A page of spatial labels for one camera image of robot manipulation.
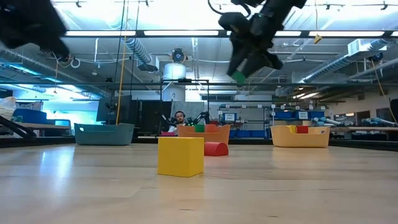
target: red block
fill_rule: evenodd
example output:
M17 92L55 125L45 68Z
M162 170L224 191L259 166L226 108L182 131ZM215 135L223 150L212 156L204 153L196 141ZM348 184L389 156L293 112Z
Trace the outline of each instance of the red block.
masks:
M227 156L228 146L223 142L205 142L205 156Z
M308 134L308 126L296 126L297 134Z

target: teal bin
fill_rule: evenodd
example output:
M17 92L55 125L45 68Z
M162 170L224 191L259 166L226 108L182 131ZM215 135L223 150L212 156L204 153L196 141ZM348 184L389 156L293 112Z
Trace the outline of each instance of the teal bin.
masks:
M84 146L127 146L131 143L133 124L76 124L76 143Z

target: yellow cube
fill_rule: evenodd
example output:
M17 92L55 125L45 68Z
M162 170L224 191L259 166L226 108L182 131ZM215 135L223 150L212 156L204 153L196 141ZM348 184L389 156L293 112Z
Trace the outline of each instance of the yellow cube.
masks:
M203 138L159 138L157 173L191 177L203 172L205 140Z

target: person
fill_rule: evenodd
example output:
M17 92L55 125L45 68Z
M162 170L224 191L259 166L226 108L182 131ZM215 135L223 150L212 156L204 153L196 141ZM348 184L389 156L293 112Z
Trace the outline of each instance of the person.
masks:
M175 122L176 125L178 125L178 124L185 125L185 122L184 122L184 121L185 121L185 113L184 113L183 111L177 111L177 112L175 112L174 118L175 118L175 120L176 120L176 122ZM168 132L177 133L177 127L174 126L174 125L170 125L170 126L169 126L169 131L168 131Z

